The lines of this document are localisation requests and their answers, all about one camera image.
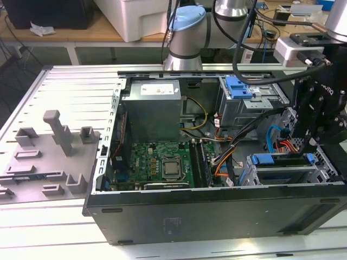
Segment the yellow wire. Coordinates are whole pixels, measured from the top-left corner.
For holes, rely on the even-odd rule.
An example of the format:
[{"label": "yellow wire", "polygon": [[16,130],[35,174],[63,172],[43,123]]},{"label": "yellow wire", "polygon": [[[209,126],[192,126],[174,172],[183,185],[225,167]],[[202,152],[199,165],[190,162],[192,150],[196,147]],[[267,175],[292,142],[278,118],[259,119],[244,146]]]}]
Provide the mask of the yellow wire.
[{"label": "yellow wire", "polygon": [[204,121],[202,122],[201,125],[193,126],[193,127],[184,127],[184,128],[180,128],[180,129],[181,130],[195,130],[195,129],[199,129],[199,128],[203,127],[207,123],[207,115],[208,115],[208,113],[205,110],[205,108],[199,102],[197,102],[195,99],[193,99],[192,97],[189,97],[189,96],[187,96],[187,99],[193,100],[195,103],[197,103],[197,105],[199,107],[201,107],[201,109],[204,111],[205,119],[204,119]]}]

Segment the computer case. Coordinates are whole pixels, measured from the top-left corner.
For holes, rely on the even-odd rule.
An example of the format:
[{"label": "computer case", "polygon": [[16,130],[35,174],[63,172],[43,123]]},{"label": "computer case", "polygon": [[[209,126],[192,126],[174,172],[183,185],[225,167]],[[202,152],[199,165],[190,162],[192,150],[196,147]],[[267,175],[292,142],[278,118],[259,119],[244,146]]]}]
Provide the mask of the computer case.
[{"label": "computer case", "polygon": [[54,28],[87,29],[93,19],[92,0],[3,0],[16,29],[29,29],[30,22]]}]

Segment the blue plastic clip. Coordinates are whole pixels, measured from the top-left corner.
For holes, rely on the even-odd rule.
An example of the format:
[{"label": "blue plastic clip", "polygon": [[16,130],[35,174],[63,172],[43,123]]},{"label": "blue plastic clip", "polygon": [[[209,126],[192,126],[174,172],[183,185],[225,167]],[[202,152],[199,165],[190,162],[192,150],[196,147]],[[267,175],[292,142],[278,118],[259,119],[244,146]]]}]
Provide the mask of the blue plastic clip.
[{"label": "blue plastic clip", "polygon": [[312,153],[307,153],[307,154],[306,154],[306,157],[307,157],[307,159],[309,160],[310,164],[311,164],[311,165],[314,165],[314,163],[316,162],[316,160],[315,160],[313,154],[312,154]]},{"label": "blue plastic clip", "polygon": [[252,163],[254,165],[263,165],[263,164],[275,164],[275,161],[272,158],[271,154],[265,153],[265,154],[254,154],[251,157]]},{"label": "blue plastic clip", "polygon": [[249,92],[246,84],[235,76],[226,77],[226,86],[232,99],[251,99],[253,95]]}]

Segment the sticker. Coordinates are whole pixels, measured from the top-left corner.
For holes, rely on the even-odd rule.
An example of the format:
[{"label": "sticker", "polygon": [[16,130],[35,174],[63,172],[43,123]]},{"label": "sticker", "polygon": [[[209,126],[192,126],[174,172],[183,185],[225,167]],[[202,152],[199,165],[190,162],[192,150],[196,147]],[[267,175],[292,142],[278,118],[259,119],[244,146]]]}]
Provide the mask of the sticker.
[{"label": "sticker", "polygon": [[13,180],[30,180],[29,177],[15,177]]},{"label": "sticker", "polygon": [[220,126],[220,121],[219,121],[219,119],[217,119],[217,118],[215,118],[215,126],[218,127],[218,128],[221,127],[221,126]]},{"label": "sticker", "polygon": [[257,87],[248,87],[248,90],[251,93],[261,93],[260,89]]},{"label": "sticker", "polygon": [[228,186],[229,186],[229,187],[233,187],[233,186],[234,186],[233,181],[232,181],[232,180],[230,180],[230,178],[229,178],[229,177],[227,178],[227,184],[228,184]]},{"label": "sticker", "polygon": [[173,95],[174,84],[143,84],[141,95]]}]

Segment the table leg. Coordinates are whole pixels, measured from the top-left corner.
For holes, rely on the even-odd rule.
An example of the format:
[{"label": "table leg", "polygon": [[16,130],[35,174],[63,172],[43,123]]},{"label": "table leg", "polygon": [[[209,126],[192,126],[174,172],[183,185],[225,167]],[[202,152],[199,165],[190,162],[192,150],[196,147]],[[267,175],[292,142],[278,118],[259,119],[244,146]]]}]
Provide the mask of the table leg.
[{"label": "table leg", "polygon": [[80,65],[75,47],[66,47],[72,65]]},{"label": "table leg", "polygon": [[117,56],[115,54],[115,47],[110,47],[110,51],[111,51],[111,58],[113,60],[116,60],[117,59]]},{"label": "table leg", "polygon": [[22,58],[22,54],[20,52],[20,47],[17,46],[8,46],[7,47],[12,55],[14,55],[17,59]]}]

